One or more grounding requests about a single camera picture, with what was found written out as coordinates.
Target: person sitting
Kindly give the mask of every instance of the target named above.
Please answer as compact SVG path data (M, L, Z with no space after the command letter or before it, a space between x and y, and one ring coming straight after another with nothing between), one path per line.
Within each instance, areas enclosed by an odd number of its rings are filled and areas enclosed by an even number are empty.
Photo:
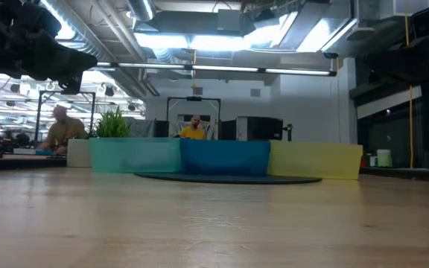
M62 106L54 108L54 123L49 129L47 139L39 146L41 150L49 150L58 144L56 154L67 153L67 143L70 138L85 138L86 132L81 120L67 116L67 109Z
M190 125L185 127L179 135L183 138L206 139L205 130L200 125L201 118L199 115L193 115Z

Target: table surface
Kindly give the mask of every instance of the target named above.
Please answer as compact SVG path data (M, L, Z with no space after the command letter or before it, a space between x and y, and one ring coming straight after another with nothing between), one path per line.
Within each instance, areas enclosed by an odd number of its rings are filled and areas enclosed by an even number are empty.
M429 267L429 182L0 172L0 267Z

